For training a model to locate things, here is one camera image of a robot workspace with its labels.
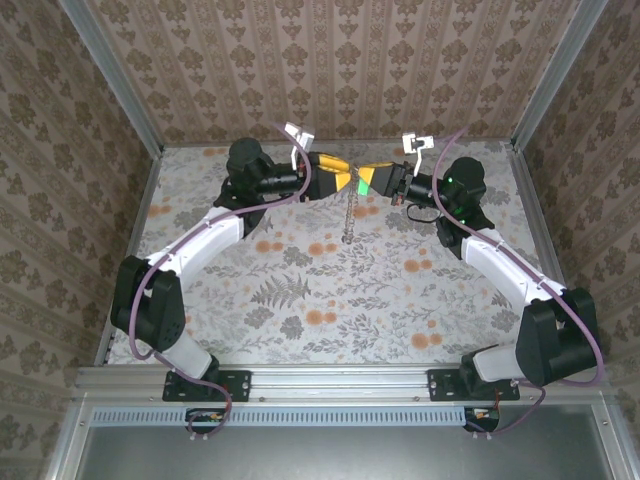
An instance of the floral tablecloth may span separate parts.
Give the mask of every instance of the floral tablecloth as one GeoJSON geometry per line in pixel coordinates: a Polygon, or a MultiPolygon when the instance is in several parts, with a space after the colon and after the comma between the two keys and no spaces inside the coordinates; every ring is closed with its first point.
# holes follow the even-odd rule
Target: floral tablecloth
{"type": "MultiPolygon", "coordinates": [[[[361,165],[403,161],[399,147],[316,143],[314,150],[361,165]]],[[[428,152],[423,172],[431,171],[440,148],[428,152]]],[[[286,162],[290,149],[265,150],[286,162]]],[[[226,176],[226,153],[165,151],[139,255],[160,250],[210,208],[226,176]]],[[[487,217],[538,265],[509,155],[505,142],[463,142],[451,160],[471,156],[483,163],[487,217]]],[[[343,242],[349,188],[269,210],[251,235],[205,266],[184,295],[193,337],[222,364],[455,362],[462,353],[515,339],[519,312],[440,245],[434,226],[409,221],[390,199],[358,196],[352,242],[343,242]]],[[[109,363],[134,362],[118,332],[109,363]]]]}

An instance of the yellow object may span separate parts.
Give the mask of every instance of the yellow object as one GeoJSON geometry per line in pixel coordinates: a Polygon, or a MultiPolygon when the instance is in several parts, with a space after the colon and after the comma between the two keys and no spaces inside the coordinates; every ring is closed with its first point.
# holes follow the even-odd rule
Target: yellow object
{"type": "Polygon", "coordinates": [[[358,176],[364,180],[367,185],[371,185],[371,180],[373,179],[376,168],[390,167],[391,165],[393,165],[391,162],[370,163],[358,169],[358,176]]]}
{"type": "Polygon", "coordinates": [[[350,173],[336,173],[336,192],[346,187],[351,181],[350,173]]]}
{"type": "Polygon", "coordinates": [[[334,157],[333,155],[327,155],[326,153],[320,154],[320,156],[318,157],[318,163],[321,167],[331,168],[339,172],[349,171],[349,164],[347,162],[345,162],[341,158],[334,157]]]}
{"type": "Polygon", "coordinates": [[[360,167],[358,169],[358,176],[367,185],[371,185],[371,180],[373,179],[373,172],[375,172],[375,170],[376,170],[375,167],[360,167]]]}

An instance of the green light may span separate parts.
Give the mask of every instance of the green light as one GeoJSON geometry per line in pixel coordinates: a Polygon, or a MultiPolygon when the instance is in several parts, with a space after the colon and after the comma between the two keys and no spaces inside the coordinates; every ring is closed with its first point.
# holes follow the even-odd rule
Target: green light
{"type": "Polygon", "coordinates": [[[358,183],[358,195],[368,195],[369,194],[369,185],[367,182],[360,179],[360,183],[358,183]]]}

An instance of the metal chain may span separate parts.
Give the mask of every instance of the metal chain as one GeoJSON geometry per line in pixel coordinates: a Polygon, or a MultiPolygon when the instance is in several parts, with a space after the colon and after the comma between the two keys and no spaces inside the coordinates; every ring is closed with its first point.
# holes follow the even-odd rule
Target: metal chain
{"type": "Polygon", "coordinates": [[[344,235],[342,236],[342,243],[351,245],[353,243],[353,227],[355,225],[355,217],[353,216],[353,210],[358,206],[358,183],[360,178],[358,177],[358,168],[351,167],[351,181],[349,182],[349,194],[347,195],[347,215],[344,222],[344,235]]]}

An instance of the cable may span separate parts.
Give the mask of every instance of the cable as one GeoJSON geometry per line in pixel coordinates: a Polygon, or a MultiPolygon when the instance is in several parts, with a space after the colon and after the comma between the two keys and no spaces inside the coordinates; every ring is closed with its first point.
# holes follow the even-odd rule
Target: cable
{"type": "Polygon", "coordinates": [[[220,431],[220,429],[222,428],[222,426],[227,422],[227,419],[229,418],[229,415],[231,414],[231,396],[229,395],[229,392],[227,392],[221,386],[216,385],[215,383],[207,382],[205,380],[200,380],[200,379],[193,378],[193,377],[187,375],[185,372],[177,369],[171,362],[169,362],[166,358],[164,358],[160,353],[154,352],[153,349],[149,350],[145,354],[141,354],[138,351],[138,348],[137,348],[136,342],[135,342],[136,320],[138,318],[138,308],[140,307],[140,301],[142,300],[142,296],[144,295],[144,290],[145,290],[147,284],[149,283],[149,281],[151,280],[151,277],[158,271],[158,269],[167,260],[169,260],[169,258],[171,258],[173,255],[178,253],[182,249],[182,247],[187,245],[195,236],[200,234],[200,232],[206,230],[207,228],[210,228],[211,226],[215,225],[216,223],[219,223],[222,220],[225,220],[225,219],[227,219],[229,217],[243,215],[245,213],[257,212],[257,211],[260,211],[260,210],[266,210],[268,208],[279,207],[279,206],[282,206],[282,205],[287,205],[289,203],[293,203],[295,200],[298,200],[304,194],[304,192],[307,190],[307,188],[309,187],[309,184],[311,183],[311,161],[309,160],[309,156],[307,155],[307,152],[304,151],[304,148],[302,148],[302,146],[298,143],[298,141],[294,137],[292,137],[287,131],[285,131],[284,127],[282,127],[281,125],[275,124],[275,123],[273,124],[273,126],[282,135],[284,135],[284,137],[287,140],[289,140],[293,144],[293,146],[298,150],[298,152],[302,156],[302,160],[304,162],[304,166],[305,166],[305,170],[306,170],[306,177],[304,179],[304,183],[302,184],[302,187],[300,188],[300,190],[298,190],[296,193],[294,193],[290,197],[283,198],[281,200],[276,200],[275,202],[271,202],[271,203],[268,203],[268,204],[254,205],[252,207],[245,207],[245,208],[240,208],[238,210],[231,210],[231,211],[225,212],[225,213],[217,216],[216,218],[213,218],[213,219],[209,220],[208,222],[203,223],[202,225],[200,225],[198,228],[196,228],[189,235],[186,235],[171,250],[169,250],[165,255],[160,257],[160,259],[155,264],[153,264],[151,266],[151,268],[149,268],[147,273],[142,278],[142,281],[140,282],[140,285],[138,286],[138,290],[136,290],[136,294],[135,294],[135,296],[133,298],[133,304],[131,306],[131,316],[129,318],[129,347],[131,348],[131,353],[133,354],[133,356],[136,359],[138,359],[138,360],[146,360],[151,355],[153,355],[155,353],[155,357],[156,357],[156,359],[158,359],[158,361],[160,361],[161,363],[163,363],[164,365],[169,367],[171,370],[175,370],[175,372],[178,375],[180,375],[182,378],[184,378],[185,380],[187,380],[187,381],[189,381],[191,383],[195,383],[196,385],[203,385],[205,387],[213,388],[214,390],[217,390],[217,391],[221,392],[225,396],[225,400],[226,400],[225,416],[220,421],[218,426],[216,426],[209,433],[210,435],[214,435],[214,434],[218,433],[220,431]]]}
{"type": "Polygon", "coordinates": [[[507,433],[507,432],[513,430],[514,428],[516,428],[518,425],[522,424],[529,417],[529,415],[531,415],[533,412],[535,412],[540,407],[540,405],[544,401],[545,397],[547,396],[547,391],[544,389],[544,387],[537,387],[537,386],[535,386],[535,385],[533,385],[531,383],[527,383],[527,382],[521,382],[520,385],[522,385],[524,387],[535,388],[537,390],[540,390],[540,397],[538,398],[538,400],[536,400],[536,402],[533,405],[531,405],[531,407],[529,407],[529,409],[526,412],[524,412],[520,418],[518,418],[513,423],[510,423],[506,427],[499,428],[497,430],[494,430],[493,432],[487,432],[480,425],[478,425],[478,424],[476,424],[474,422],[470,422],[469,420],[467,420],[467,425],[475,428],[478,431],[478,433],[484,433],[485,436],[492,437],[494,435],[502,435],[503,433],[507,433]]]}
{"type": "Polygon", "coordinates": [[[442,214],[441,214],[440,212],[438,212],[438,216],[437,216],[436,218],[434,218],[433,220],[422,220],[422,219],[420,219],[420,218],[415,218],[415,217],[412,217],[412,216],[409,214],[409,210],[411,209],[411,207],[418,207],[418,208],[420,208],[420,205],[418,205],[417,203],[411,203],[411,204],[407,205],[407,218],[408,218],[409,220],[411,220],[412,222],[431,224],[431,223],[435,223],[435,222],[436,222],[436,220],[438,220],[438,219],[442,216],[442,214]]]}
{"type": "Polygon", "coordinates": [[[575,322],[575,324],[578,326],[582,334],[585,336],[585,338],[587,339],[587,342],[589,342],[589,345],[593,350],[593,354],[596,357],[596,374],[593,377],[593,379],[589,380],[588,382],[576,382],[573,380],[561,380],[561,382],[564,383],[565,385],[571,385],[575,387],[590,387],[590,386],[596,385],[597,383],[600,382],[600,380],[602,380],[602,376],[604,375],[604,359],[602,358],[602,352],[600,351],[600,347],[598,347],[598,343],[596,342],[596,339],[593,337],[593,335],[591,334],[587,326],[584,324],[584,322],[580,319],[580,317],[569,307],[569,305],[567,305],[567,303],[562,299],[562,297],[558,295],[555,292],[555,290],[553,290],[553,288],[547,285],[547,283],[544,280],[544,277],[537,275],[535,271],[533,271],[525,263],[520,261],[518,256],[515,255],[513,252],[511,252],[511,250],[509,250],[508,248],[505,248],[504,246],[502,246],[492,238],[489,238],[486,235],[483,235],[482,233],[460,223],[453,215],[451,215],[447,211],[446,208],[444,208],[444,205],[442,205],[442,202],[440,201],[440,196],[438,193],[438,170],[444,160],[444,157],[446,156],[447,152],[451,148],[451,146],[456,142],[456,140],[458,140],[462,135],[464,135],[467,132],[468,128],[469,127],[463,128],[462,130],[458,131],[451,137],[447,145],[444,147],[444,149],[440,153],[440,157],[438,157],[438,161],[436,162],[435,167],[433,167],[433,177],[431,180],[433,199],[435,200],[436,205],[438,206],[438,209],[442,212],[442,214],[447,219],[451,221],[451,223],[456,225],[458,228],[464,230],[465,232],[469,233],[470,235],[474,235],[480,238],[481,240],[485,241],[489,245],[497,248],[502,253],[504,253],[511,261],[513,261],[516,265],[518,265],[518,267],[520,267],[520,269],[523,272],[525,272],[531,279],[533,279],[533,281],[536,282],[536,284],[538,284],[538,288],[542,288],[545,292],[551,295],[551,297],[558,303],[558,305],[560,305],[560,307],[567,313],[567,315],[569,315],[571,320],[575,322]]]}

